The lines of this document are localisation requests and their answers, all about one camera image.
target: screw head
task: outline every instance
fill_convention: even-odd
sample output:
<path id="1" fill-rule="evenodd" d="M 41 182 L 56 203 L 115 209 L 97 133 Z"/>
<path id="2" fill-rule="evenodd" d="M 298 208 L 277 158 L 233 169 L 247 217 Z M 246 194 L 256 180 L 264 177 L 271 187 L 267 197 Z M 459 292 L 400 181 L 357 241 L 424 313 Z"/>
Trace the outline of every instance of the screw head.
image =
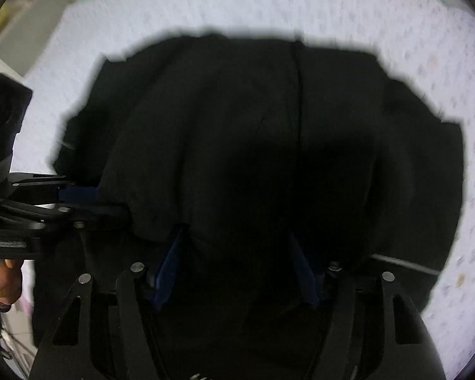
<path id="1" fill-rule="evenodd" d="M 130 266 L 130 270 L 132 273 L 139 273 L 140 271 L 144 270 L 144 264 L 138 261 Z"/>
<path id="2" fill-rule="evenodd" d="M 80 277 L 77 279 L 81 284 L 86 284 L 92 279 L 92 276 L 88 273 L 81 274 Z"/>
<path id="3" fill-rule="evenodd" d="M 388 281 L 389 283 L 390 282 L 393 282 L 396 278 L 394 276 L 394 274 L 392 274 L 390 271 L 384 271 L 382 273 L 382 278 L 385 280 L 385 281 Z"/>
<path id="4" fill-rule="evenodd" d="M 341 265 L 337 261 L 331 261 L 329 263 L 329 270 L 334 271 L 335 273 L 341 271 Z"/>
<path id="5" fill-rule="evenodd" d="M 30 224 L 28 224 L 28 228 L 30 230 L 42 230 L 43 228 L 46 228 L 46 224 L 32 221 Z"/>

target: silver bolt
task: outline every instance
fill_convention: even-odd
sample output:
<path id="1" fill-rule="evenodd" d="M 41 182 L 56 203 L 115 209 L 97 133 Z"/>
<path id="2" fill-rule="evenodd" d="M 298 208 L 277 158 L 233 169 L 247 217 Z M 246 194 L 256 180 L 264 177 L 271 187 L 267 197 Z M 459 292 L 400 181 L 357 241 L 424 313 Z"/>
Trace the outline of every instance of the silver bolt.
<path id="1" fill-rule="evenodd" d="M 133 273 L 138 273 L 144 270 L 144 264 L 141 262 L 134 263 L 130 266 L 130 270 L 132 270 Z"/>
<path id="2" fill-rule="evenodd" d="M 42 230 L 43 228 L 46 228 L 46 224 L 32 222 L 32 223 L 28 224 L 28 228 L 30 230 Z"/>
<path id="3" fill-rule="evenodd" d="M 331 261 L 329 263 L 329 271 L 334 271 L 334 272 L 341 271 L 340 263 L 338 263 L 337 261 Z"/>
<path id="4" fill-rule="evenodd" d="M 396 278 L 394 277 L 394 274 L 392 274 L 390 271 L 384 271 L 382 273 L 382 278 L 385 280 L 385 281 L 388 281 L 389 283 L 390 282 L 393 282 Z"/>
<path id="5" fill-rule="evenodd" d="M 80 277 L 77 279 L 81 284 L 86 284 L 92 279 L 92 276 L 88 273 L 81 274 Z"/>

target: human hand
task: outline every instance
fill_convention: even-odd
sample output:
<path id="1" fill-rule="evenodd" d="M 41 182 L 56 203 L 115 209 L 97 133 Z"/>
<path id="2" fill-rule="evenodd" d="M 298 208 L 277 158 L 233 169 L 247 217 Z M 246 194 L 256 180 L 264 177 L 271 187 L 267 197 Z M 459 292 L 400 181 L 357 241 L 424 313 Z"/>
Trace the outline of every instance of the human hand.
<path id="1" fill-rule="evenodd" d="M 0 303 L 8 306 L 21 297 L 23 260 L 4 260 L 0 263 Z"/>

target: black fabric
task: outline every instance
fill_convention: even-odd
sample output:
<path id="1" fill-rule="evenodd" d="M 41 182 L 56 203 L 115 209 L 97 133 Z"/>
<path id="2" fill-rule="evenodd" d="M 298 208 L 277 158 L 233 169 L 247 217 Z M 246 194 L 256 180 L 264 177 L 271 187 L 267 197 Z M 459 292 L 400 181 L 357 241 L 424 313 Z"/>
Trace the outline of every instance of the black fabric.
<path id="1" fill-rule="evenodd" d="M 441 269 L 459 218 L 459 126 L 365 53 L 169 39 L 106 62 L 64 143 L 57 172 L 126 203 L 138 237 L 190 226 L 158 316 L 173 380 L 304 376 L 329 317 L 300 298 L 289 232 L 315 270 L 372 273 L 373 253 Z"/>

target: black garment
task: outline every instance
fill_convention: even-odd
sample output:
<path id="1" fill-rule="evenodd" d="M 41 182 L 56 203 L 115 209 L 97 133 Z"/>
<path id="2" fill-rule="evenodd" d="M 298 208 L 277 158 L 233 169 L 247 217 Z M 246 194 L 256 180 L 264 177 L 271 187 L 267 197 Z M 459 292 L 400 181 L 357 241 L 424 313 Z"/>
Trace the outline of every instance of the black garment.
<path id="1" fill-rule="evenodd" d="M 441 269 L 459 218 L 459 127 L 365 53 L 169 39 L 106 62 L 64 144 L 57 172 L 126 203 L 138 237 L 190 225 L 159 315 L 172 379 L 303 376 L 326 317 L 300 298 L 290 231 L 315 270 Z M 425 281 L 405 284 L 420 306 Z"/>

